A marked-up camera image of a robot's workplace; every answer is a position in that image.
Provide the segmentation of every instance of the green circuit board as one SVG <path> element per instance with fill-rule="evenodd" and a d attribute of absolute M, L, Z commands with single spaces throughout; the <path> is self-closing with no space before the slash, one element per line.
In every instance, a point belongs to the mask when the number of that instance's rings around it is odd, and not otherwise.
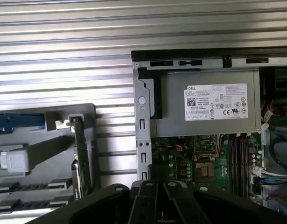
<path fill-rule="evenodd" d="M 152 139 L 153 163 L 168 165 L 170 178 L 189 187 L 229 190 L 228 154 L 227 135 Z"/>
<path fill-rule="evenodd" d="M 257 167 L 263 167 L 262 164 L 262 147 L 261 137 L 259 134 L 252 134 L 248 141 L 248 153 L 249 153 L 249 182 L 250 182 L 250 199 L 257 203 L 263 203 L 262 189 L 260 188 L 258 193 L 253 191 L 253 185 L 251 184 L 251 178 L 253 177 L 252 169 Z"/>
<path fill-rule="evenodd" d="M 233 143 L 236 140 L 237 146 L 231 147 L 231 140 Z M 247 147 L 239 143 L 243 140 L 248 142 Z M 240 162 L 241 155 L 234 154 L 235 150 L 240 152 L 240 148 L 248 150 L 248 166 L 242 168 L 242 172 L 236 173 L 233 171 L 232 160 L 236 156 L 236 160 Z M 260 150 L 261 139 L 258 133 L 239 138 L 233 134 L 154 138 L 152 162 L 166 164 L 169 167 L 170 178 L 186 182 L 189 187 L 217 187 L 234 192 L 231 180 L 234 180 L 235 176 L 243 175 L 243 179 L 247 180 L 254 166 L 261 167 Z M 252 198 L 256 202 L 261 200 L 258 197 Z"/>

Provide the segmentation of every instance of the corrugated metal surface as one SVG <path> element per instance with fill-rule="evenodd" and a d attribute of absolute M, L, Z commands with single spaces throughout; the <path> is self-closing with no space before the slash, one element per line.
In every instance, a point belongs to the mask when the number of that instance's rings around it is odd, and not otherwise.
<path fill-rule="evenodd" d="M 130 186 L 131 50 L 284 45 L 286 0 L 0 0 L 0 110 L 94 103 L 102 183 Z"/>

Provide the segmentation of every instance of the connector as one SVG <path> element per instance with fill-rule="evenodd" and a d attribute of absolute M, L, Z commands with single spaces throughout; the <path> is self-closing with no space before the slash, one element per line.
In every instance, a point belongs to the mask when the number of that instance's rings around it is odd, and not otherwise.
<path fill-rule="evenodd" d="M 264 168 L 254 167 L 254 168 L 252 169 L 252 173 L 253 173 L 254 175 L 256 175 L 257 177 L 262 178 L 262 177 L 263 177 L 263 172 L 262 172 L 263 170 L 264 170 Z"/>

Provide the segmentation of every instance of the white label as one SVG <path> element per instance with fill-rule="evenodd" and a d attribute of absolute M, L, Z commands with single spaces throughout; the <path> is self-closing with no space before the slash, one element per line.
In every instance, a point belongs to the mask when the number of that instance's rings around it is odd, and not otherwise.
<path fill-rule="evenodd" d="M 246 84 L 190 85 L 184 100 L 186 121 L 248 118 Z"/>

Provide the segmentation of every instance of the ram slot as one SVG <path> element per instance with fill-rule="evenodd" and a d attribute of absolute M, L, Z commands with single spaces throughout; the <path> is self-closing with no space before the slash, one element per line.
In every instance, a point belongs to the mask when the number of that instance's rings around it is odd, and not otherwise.
<path fill-rule="evenodd" d="M 244 165 L 245 165 L 245 171 L 244 171 L 244 175 L 245 175 L 245 183 L 246 183 L 246 187 L 245 187 L 245 198 L 249 198 L 249 164 L 248 164 L 248 137 L 245 138 L 244 140 Z"/>
<path fill-rule="evenodd" d="M 231 188 L 233 194 L 238 194 L 238 161 L 237 161 L 237 147 L 236 138 L 230 139 L 231 151 Z"/>
<path fill-rule="evenodd" d="M 244 156 L 244 138 L 238 138 L 239 141 L 239 150 L 240 150 L 240 181 L 241 181 L 241 197 L 245 197 L 245 188 L 246 188 L 246 183 L 245 183 L 245 177 L 244 177 L 244 172 L 245 172 L 245 156 Z"/>
<path fill-rule="evenodd" d="M 236 185 L 237 185 L 237 195 L 241 196 L 241 152 L 240 152 L 240 142 L 238 141 L 240 138 L 235 138 L 235 151 L 236 151 Z"/>

